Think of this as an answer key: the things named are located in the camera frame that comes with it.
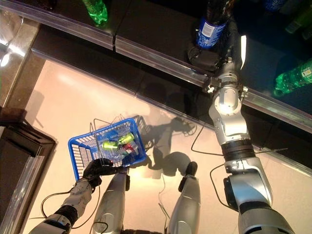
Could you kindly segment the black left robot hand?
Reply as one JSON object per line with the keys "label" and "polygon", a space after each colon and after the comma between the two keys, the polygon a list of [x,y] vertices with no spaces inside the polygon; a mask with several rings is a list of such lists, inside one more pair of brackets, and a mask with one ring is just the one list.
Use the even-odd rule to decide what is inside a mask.
{"label": "black left robot hand", "polygon": [[91,161],[83,171],[82,178],[88,180],[94,190],[102,182],[100,176],[114,175],[123,172],[122,166],[114,166],[113,162],[106,158],[99,158]]}

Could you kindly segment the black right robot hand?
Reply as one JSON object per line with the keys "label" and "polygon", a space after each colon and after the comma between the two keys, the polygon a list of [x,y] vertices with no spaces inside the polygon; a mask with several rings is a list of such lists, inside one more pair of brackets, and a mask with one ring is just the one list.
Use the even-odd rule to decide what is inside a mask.
{"label": "black right robot hand", "polygon": [[241,36],[233,16],[235,0],[207,0],[206,11],[187,50],[190,64],[214,72],[226,63],[242,67]]}

